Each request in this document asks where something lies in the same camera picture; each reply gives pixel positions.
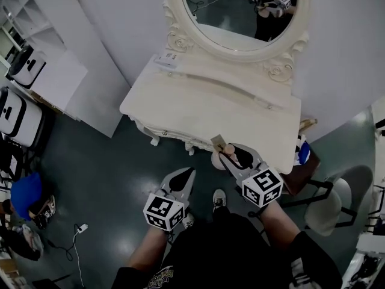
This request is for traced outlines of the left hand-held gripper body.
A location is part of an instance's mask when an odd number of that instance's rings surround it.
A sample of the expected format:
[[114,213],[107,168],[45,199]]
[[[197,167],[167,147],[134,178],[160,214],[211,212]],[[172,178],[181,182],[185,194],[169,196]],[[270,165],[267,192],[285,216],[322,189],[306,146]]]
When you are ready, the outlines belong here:
[[150,193],[143,208],[146,222],[161,230],[172,231],[185,217],[188,199],[188,191],[166,193],[159,189]]

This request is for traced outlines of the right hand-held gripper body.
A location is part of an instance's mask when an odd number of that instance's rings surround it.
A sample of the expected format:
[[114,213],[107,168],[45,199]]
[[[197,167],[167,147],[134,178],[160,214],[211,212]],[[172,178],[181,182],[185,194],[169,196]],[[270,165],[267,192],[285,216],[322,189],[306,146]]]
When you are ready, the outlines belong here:
[[257,207],[265,207],[280,197],[283,180],[275,168],[266,162],[256,167],[244,166],[242,180],[242,196]]

